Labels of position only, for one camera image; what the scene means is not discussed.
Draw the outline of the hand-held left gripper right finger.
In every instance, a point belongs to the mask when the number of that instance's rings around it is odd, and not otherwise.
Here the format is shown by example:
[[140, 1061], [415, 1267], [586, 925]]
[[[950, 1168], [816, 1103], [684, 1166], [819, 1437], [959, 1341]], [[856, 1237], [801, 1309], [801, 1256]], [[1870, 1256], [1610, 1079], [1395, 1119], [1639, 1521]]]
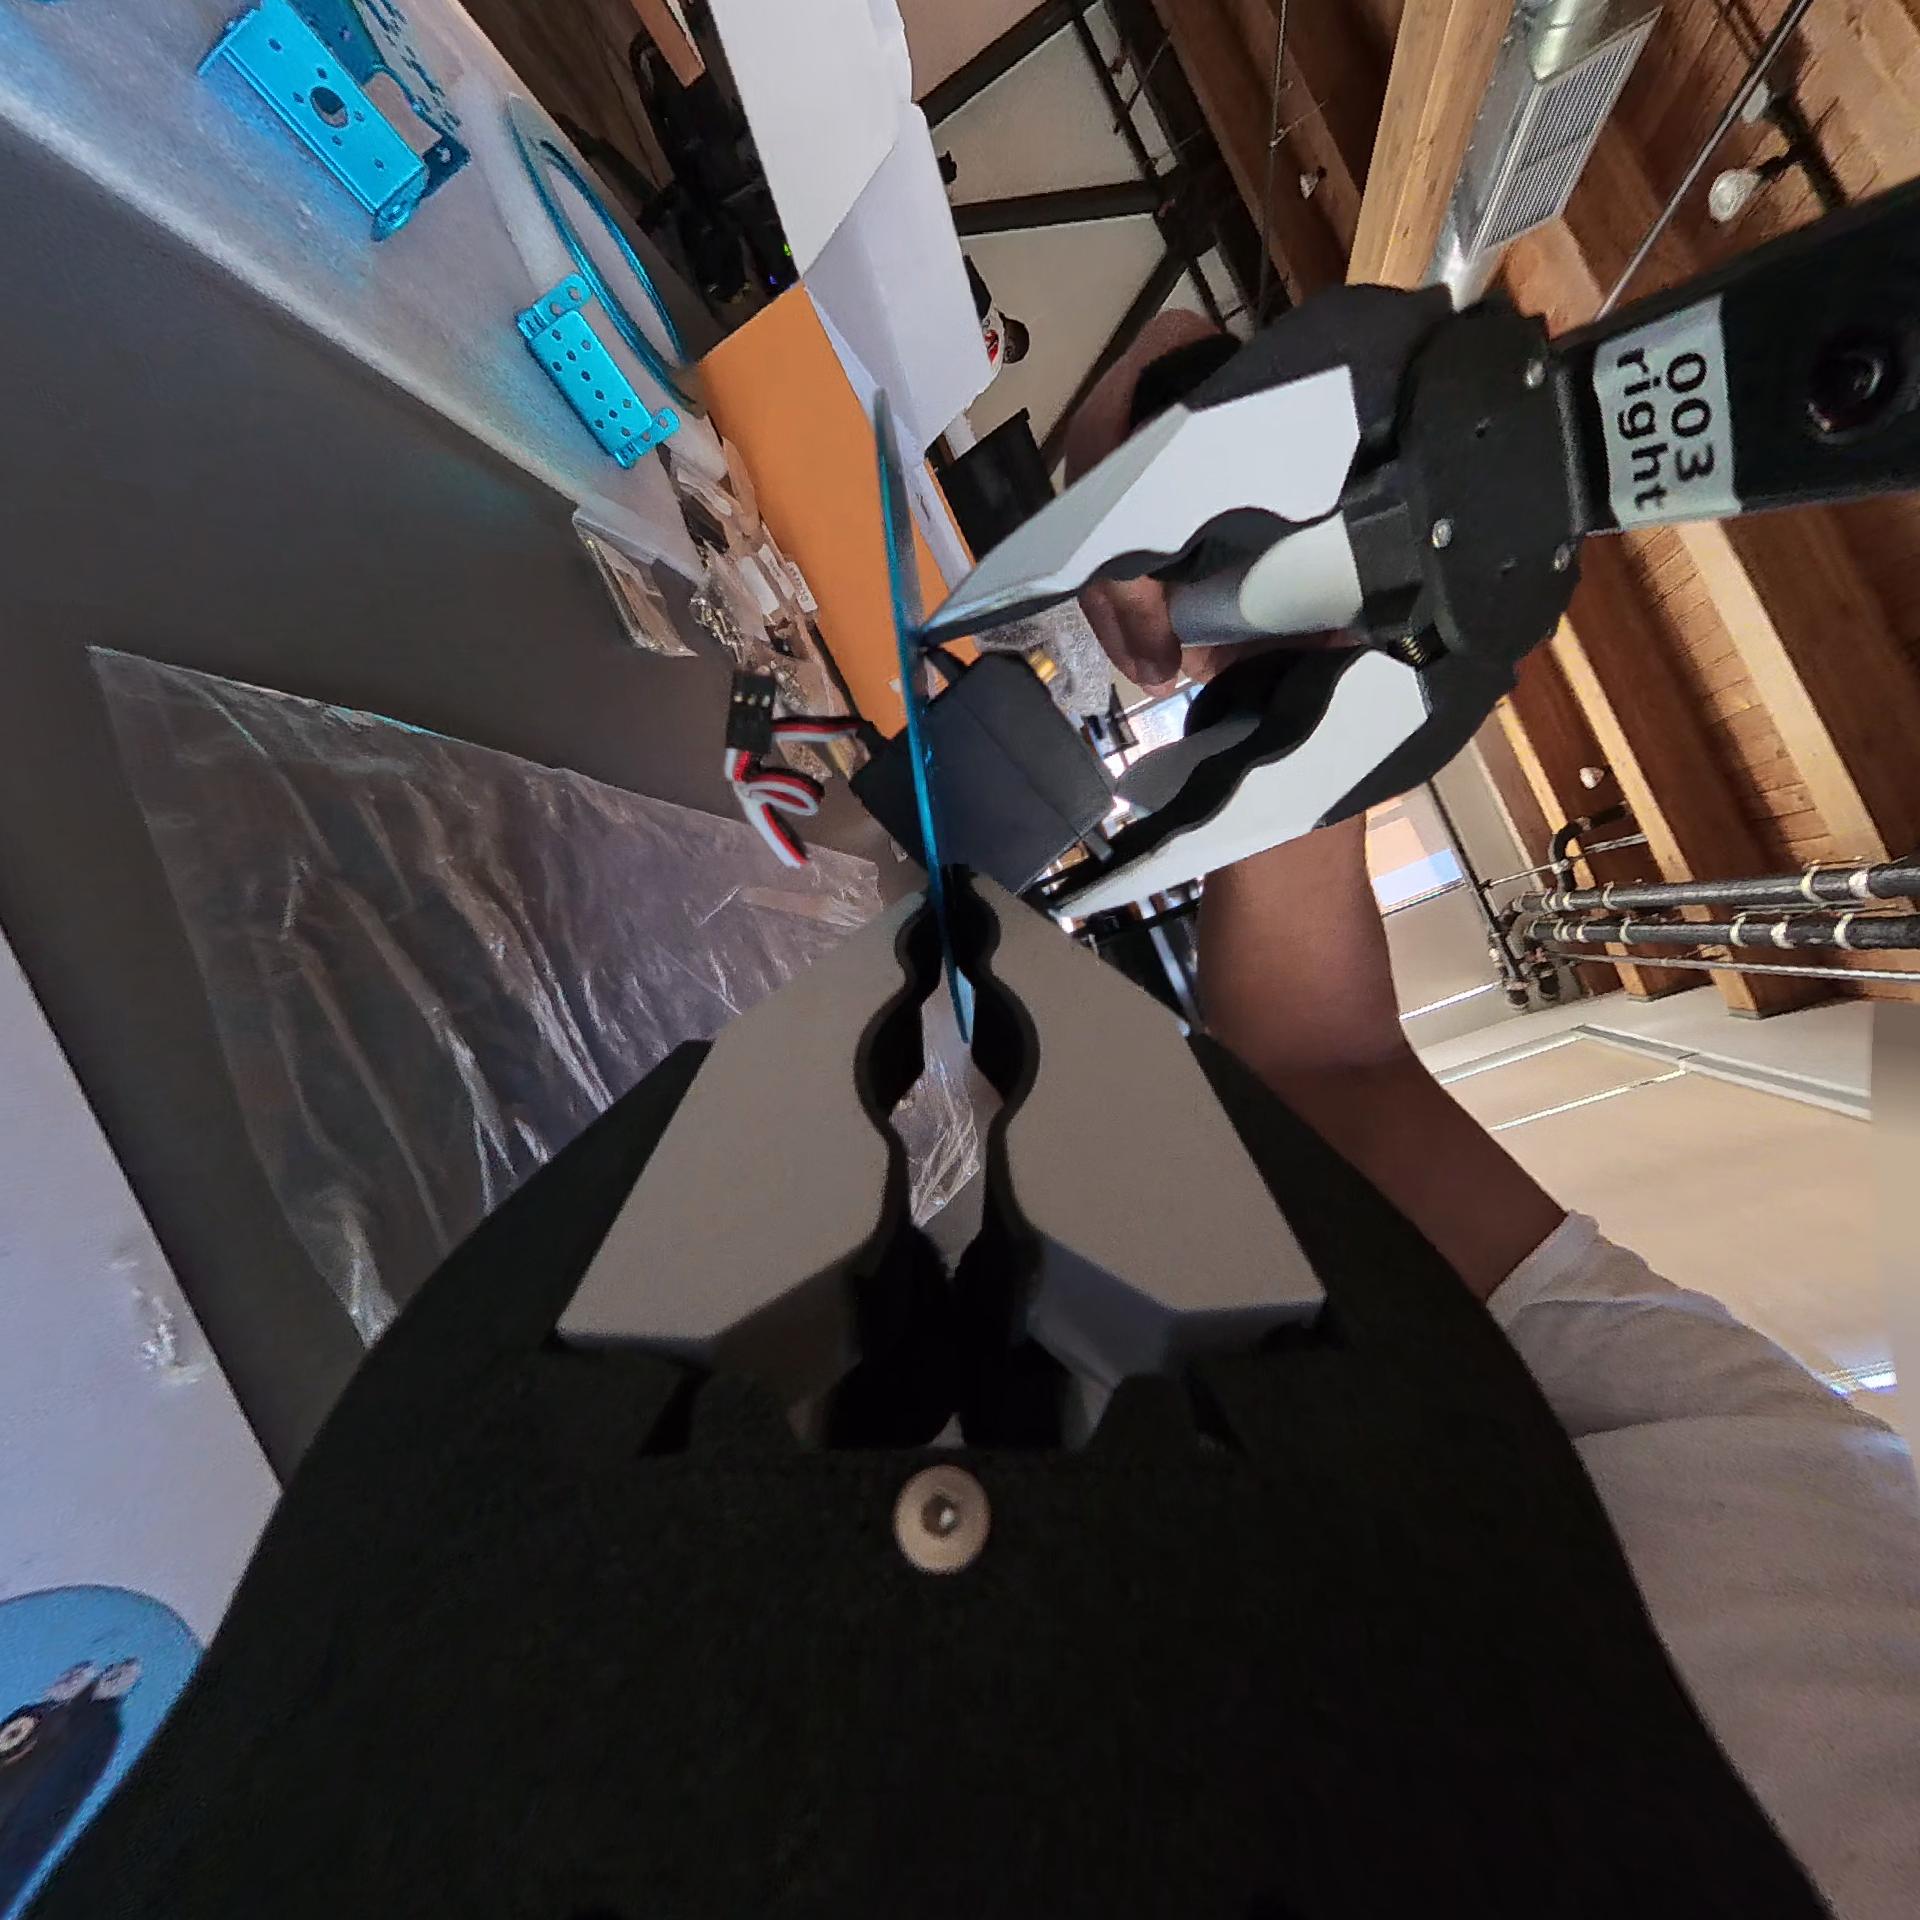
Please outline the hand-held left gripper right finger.
[[972, 990], [1015, 1327], [1066, 1370], [1068, 1430], [1316, 1323], [1327, 1288], [1162, 1002], [994, 881], [972, 886]]

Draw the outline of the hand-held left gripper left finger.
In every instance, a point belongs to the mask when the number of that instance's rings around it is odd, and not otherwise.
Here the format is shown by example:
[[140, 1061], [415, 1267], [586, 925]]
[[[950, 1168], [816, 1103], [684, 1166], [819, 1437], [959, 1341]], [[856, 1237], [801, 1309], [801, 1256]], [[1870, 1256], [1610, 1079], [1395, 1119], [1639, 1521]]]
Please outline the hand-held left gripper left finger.
[[896, 1112], [939, 929], [884, 910], [710, 1046], [556, 1327], [556, 1349], [763, 1389], [827, 1446], [950, 1434], [950, 1279]]

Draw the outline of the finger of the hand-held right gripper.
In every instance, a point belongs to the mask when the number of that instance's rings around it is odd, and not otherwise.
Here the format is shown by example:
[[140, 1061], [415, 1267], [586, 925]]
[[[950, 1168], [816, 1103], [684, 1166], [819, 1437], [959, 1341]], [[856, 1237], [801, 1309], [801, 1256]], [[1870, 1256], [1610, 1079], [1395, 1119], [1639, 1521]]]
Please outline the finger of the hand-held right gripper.
[[1368, 809], [1361, 791], [1432, 720], [1425, 672], [1390, 654], [1255, 661], [1266, 667], [1278, 678], [1259, 711], [1231, 709], [1127, 769], [1119, 797], [1130, 821], [1102, 861], [1051, 888], [1051, 915], [1131, 905]]
[[1076, 598], [1094, 578], [1185, 561], [1210, 538], [1234, 551], [1171, 591], [1182, 643], [1353, 630], [1363, 587], [1340, 499], [1359, 447], [1348, 369], [1175, 403], [978, 562], [923, 638], [986, 634]]

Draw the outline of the blue round metal plate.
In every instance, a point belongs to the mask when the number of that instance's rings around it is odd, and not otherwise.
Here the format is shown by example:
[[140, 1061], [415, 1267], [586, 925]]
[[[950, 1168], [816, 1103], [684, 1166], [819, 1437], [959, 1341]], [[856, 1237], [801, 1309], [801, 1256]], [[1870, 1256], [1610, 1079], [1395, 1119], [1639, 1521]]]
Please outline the blue round metal plate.
[[899, 687], [903, 703], [903, 757], [928, 878], [928, 904], [939, 931], [945, 984], [951, 1000], [956, 1033], [968, 1047], [974, 1042], [976, 997], [960, 969], [953, 947], [953, 912], [950, 901], [950, 863], [932, 797], [932, 761], [928, 739], [928, 706], [932, 671], [923, 643], [922, 570], [914, 546], [918, 525], [906, 483], [906, 461], [896, 432], [896, 414], [884, 389], [872, 405], [879, 457], [881, 531], [888, 570], [888, 593], [896, 630]]

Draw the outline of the black servo motor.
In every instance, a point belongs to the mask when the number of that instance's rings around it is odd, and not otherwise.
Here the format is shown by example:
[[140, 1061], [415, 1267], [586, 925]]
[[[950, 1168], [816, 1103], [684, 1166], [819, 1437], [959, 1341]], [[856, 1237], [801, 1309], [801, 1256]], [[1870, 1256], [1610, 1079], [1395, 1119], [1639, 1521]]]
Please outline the black servo motor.
[[935, 649], [928, 666], [937, 690], [919, 720], [942, 858], [1024, 894], [1105, 831], [1114, 781], [1026, 661]]

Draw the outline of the person's right forearm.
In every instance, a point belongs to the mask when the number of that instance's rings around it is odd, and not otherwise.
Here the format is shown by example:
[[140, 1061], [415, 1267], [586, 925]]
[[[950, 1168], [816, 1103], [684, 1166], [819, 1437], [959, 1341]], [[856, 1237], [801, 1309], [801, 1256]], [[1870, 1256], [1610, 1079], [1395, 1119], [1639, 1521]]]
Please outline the person's right forearm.
[[1199, 1005], [1242, 1058], [1490, 1302], [1544, 1248], [1599, 1240], [1466, 1114], [1401, 1023], [1363, 817], [1206, 881]]

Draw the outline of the person's right hand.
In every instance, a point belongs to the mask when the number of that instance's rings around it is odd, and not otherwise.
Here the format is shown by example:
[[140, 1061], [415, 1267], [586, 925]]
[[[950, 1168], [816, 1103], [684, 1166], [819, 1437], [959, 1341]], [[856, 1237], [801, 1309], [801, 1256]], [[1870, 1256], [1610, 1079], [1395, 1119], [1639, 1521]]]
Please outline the person's right hand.
[[[1234, 337], [1191, 312], [1171, 310], [1152, 319], [1068, 421], [1064, 481], [1079, 483], [1236, 350]], [[1115, 671], [1150, 694], [1178, 679], [1212, 681], [1257, 653], [1254, 643], [1182, 648], [1167, 587], [1154, 578], [1094, 582], [1079, 593], [1079, 607]]]

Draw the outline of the orange cardboard box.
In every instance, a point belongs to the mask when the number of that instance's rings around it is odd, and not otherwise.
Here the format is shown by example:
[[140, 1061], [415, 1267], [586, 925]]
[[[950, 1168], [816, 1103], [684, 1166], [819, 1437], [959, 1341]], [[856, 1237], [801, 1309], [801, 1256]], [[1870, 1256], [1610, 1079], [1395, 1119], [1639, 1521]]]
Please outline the orange cardboard box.
[[873, 439], [884, 394], [927, 598], [970, 559], [927, 451], [993, 384], [896, 5], [715, 3], [712, 22], [801, 282], [703, 363], [712, 419], [819, 601], [856, 709], [903, 723]]

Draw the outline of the clear plastic bag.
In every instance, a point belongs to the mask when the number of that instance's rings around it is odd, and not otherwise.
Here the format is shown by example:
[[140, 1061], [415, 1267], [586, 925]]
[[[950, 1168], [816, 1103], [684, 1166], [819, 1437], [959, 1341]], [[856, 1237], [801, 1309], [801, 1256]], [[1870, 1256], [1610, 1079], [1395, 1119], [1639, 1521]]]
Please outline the clear plastic bag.
[[680, 1046], [881, 912], [738, 821], [124, 653], [88, 656], [258, 1165], [372, 1349]]

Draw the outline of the black pipe bundle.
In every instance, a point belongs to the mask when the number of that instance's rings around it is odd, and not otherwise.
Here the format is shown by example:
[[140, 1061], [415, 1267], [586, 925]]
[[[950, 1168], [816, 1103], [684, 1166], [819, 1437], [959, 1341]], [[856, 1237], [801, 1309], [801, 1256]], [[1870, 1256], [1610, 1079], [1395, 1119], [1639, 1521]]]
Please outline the black pipe bundle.
[[1612, 806], [1560, 824], [1537, 865], [1478, 883], [1510, 1002], [1556, 1005], [1584, 967], [1916, 994], [1916, 855], [1738, 878], [1610, 873], [1648, 853], [1633, 809]]

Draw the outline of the pile of small screw bags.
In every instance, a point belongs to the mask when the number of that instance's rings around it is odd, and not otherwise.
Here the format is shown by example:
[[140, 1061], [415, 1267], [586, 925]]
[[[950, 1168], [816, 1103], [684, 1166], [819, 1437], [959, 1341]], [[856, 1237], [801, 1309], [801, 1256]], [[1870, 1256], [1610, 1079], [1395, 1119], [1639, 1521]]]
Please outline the pile of small screw bags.
[[656, 465], [680, 510], [691, 570], [643, 539], [635, 512], [591, 499], [571, 531], [632, 649], [656, 658], [722, 658], [775, 679], [786, 714], [851, 715], [856, 709], [803, 576], [766, 525], [736, 451], [700, 424]]

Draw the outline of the white instruction sheet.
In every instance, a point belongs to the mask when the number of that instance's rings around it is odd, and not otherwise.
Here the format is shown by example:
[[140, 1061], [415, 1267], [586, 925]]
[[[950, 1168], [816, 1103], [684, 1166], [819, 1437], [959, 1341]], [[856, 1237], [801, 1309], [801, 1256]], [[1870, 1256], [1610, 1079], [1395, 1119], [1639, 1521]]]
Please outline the white instruction sheet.
[[6, 1917], [124, 1781], [279, 1485], [2, 949]]

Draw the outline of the white foam sheet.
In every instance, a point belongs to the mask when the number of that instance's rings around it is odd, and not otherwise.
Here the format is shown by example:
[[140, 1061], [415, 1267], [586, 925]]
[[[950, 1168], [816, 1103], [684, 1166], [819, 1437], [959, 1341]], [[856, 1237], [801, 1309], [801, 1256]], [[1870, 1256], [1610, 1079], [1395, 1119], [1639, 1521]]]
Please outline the white foam sheet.
[[412, 394], [577, 507], [614, 501], [691, 570], [656, 451], [622, 471], [522, 343], [562, 278], [650, 400], [707, 425], [707, 314], [462, 5], [402, 5], [462, 118], [470, 166], [391, 240], [251, 93], [200, 63], [251, 5], [6, 5], [6, 129], [103, 187], [307, 330]]

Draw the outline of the silver air duct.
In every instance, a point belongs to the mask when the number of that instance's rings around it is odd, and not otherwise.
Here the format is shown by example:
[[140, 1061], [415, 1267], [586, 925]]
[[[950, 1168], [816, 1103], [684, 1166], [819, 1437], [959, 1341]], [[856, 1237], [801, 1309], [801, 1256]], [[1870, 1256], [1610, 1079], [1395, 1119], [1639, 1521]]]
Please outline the silver air duct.
[[1433, 255], [1451, 287], [1560, 221], [1652, 38], [1652, 3], [1518, 3]]

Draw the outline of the blue perforated flat bracket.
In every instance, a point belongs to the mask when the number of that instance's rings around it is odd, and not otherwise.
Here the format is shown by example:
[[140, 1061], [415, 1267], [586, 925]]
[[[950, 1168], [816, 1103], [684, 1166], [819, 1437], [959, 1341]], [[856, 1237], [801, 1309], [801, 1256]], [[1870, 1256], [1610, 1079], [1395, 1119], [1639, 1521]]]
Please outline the blue perforated flat bracket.
[[562, 278], [516, 317], [516, 333], [542, 376], [566, 398], [602, 453], [622, 471], [684, 429], [681, 409], [650, 400], [641, 376], [603, 338], [602, 305], [580, 278]]

